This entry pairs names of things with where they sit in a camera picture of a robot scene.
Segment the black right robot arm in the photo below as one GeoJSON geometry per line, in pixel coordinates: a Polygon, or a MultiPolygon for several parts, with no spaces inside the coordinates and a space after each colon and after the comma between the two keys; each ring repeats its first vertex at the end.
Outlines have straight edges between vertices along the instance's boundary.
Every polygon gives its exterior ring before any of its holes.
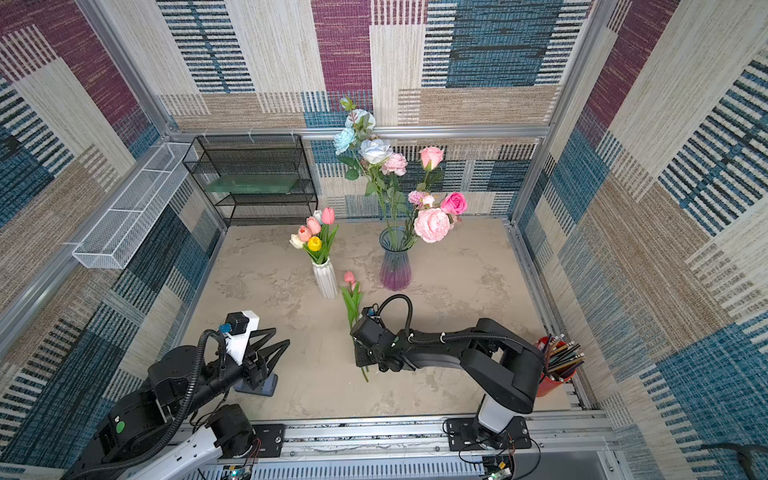
{"type": "Polygon", "coordinates": [[[525,416],[534,410],[545,357],[496,321],[481,318],[458,332],[393,333],[380,318],[364,316],[351,337],[359,367],[375,365],[383,373],[459,369],[481,387],[484,396],[475,416],[444,424],[452,451],[532,447],[525,416]]]}

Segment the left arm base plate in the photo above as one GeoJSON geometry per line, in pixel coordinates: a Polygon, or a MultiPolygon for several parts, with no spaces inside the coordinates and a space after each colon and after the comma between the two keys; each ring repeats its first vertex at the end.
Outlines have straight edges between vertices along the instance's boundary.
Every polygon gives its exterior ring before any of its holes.
{"type": "Polygon", "coordinates": [[[249,461],[281,456],[286,425],[282,423],[256,423],[253,425],[254,442],[249,461]]]}

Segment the pink tulip picked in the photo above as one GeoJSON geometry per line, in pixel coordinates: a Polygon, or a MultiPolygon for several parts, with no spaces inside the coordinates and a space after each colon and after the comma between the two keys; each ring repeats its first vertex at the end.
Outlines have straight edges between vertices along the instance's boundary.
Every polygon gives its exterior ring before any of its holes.
{"type": "Polygon", "coordinates": [[[335,211],[333,208],[326,207],[321,214],[321,221],[324,225],[332,225],[335,222],[335,211]]]}
{"type": "Polygon", "coordinates": [[[341,293],[347,309],[349,328],[352,329],[360,317],[359,303],[362,298],[360,286],[357,282],[349,283],[341,290],[341,293]]]}
{"type": "Polygon", "coordinates": [[[352,283],[352,282],[357,282],[357,283],[359,284],[359,282],[356,280],[356,277],[355,277],[354,273],[353,273],[353,272],[351,272],[351,271],[347,271],[347,272],[344,274],[344,276],[343,276],[343,279],[344,279],[344,282],[345,282],[346,286],[347,286],[349,283],[352,283]]]}

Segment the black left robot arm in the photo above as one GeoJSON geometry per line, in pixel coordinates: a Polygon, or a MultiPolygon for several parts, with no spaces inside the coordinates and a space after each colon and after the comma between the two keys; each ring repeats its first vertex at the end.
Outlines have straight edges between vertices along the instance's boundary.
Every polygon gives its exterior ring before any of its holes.
{"type": "Polygon", "coordinates": [[[117,401],[63,477],[115,479],[153,459],[190,414],[237,383],[260,387],[290,346],[289,340],[270,345],[275,334],[274,328],[247,334],[240,362],[226,352],[224,335],[211,329],[196,345],[169,351],[148,369],[137,390],[117,401]]]}

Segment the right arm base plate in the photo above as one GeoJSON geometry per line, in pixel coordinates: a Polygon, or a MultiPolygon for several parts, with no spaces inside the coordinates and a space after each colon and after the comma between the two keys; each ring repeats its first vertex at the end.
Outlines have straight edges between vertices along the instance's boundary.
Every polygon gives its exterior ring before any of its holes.
{"type": "Polygon", "coordinates": [[[532,440],[525,419],[514,416],[499,433],[483,427],[476,418],[448,418],[442,423],[452,452],[530,449],[532,440]]]}

